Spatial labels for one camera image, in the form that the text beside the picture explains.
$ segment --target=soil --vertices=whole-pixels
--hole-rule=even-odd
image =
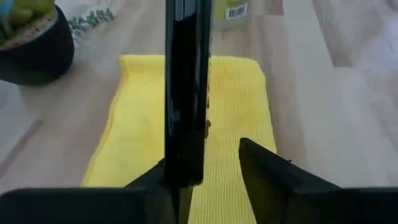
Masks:
[[[50,13],[19,28],[11,39],[0,45],[0,50],[8,50],[31,41],[51,27],[56,20],[57,10],[54,8]]]

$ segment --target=bottle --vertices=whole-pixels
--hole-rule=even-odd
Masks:
[[[246,22],[247,0],[214,0],[213,28],[230,29]]]

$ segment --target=wooden floor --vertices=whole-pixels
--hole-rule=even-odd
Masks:
[[[315,14],[311,0],[249,0],[245,26],[214,31],[212,53],[259,62],[267,77],[280,155],[342,186],[398,185],[394,60],[383,52],[385,46],[379,49],[377,44],[372,45],[376,56],[372,50],[361,52],[368,44],[356,43],[354,36],[365,39],[361,30],[349,32],[355,24],[345,22],[352,18],[333,21],[337,12],[349,12],[346,7],[368,5],[316,1],[333,2],[314,0]],[[58,1],[68,17],[84,14],[97,4],[110,6],[118,17],[86,37],[77,48],[72,69],[61,80],[43,88],[0,83],[0,91],[8,93],[6,99],[0,96],[0,133],[6,133],[7,126],[16,127],[19,139],[15,143],[0,138],[1,147],[13,145],[4,148],[10,153],[3,158],[0,153],[1,191],[78,186],[118,85],[118,56],[164,54],[164,0],[74,2]],[[364,10],[363,17],[373,21],[388,12],[382,21],[393,25],[396,12],[377,2],[383,11]],[[318,22],[317,16],[325,18]],[[340,35],[343,26],[346,32]],[[339,36],[337,44],[330,41]],[[388,37],[392,44],[398,38]],[[365,66],[369,61],[374,62],[372,75]],[[391,69],[377,73],[383,65]],[[11,97],[15,92],[18,97]],[[5,110],[2,100],[17,103],[9,103],[13,106]]]

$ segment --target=barcode label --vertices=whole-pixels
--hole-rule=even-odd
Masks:
[[[245,16],[248,10],[248,4],[241,5],[239,7],[229,8],[226,10],[226,20],[235,19],[241,16]]]

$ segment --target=microfiber cloth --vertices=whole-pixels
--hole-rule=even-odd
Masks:
[[[125,55],[120,62],[120,87],[84,187],[124,187],[164,157],[164,56]],[[193,189],[189,224],[255,223],[238,149],[245,137],[276,152],[266,79],[253,60],[214,56],[209,82],[204,180]]]

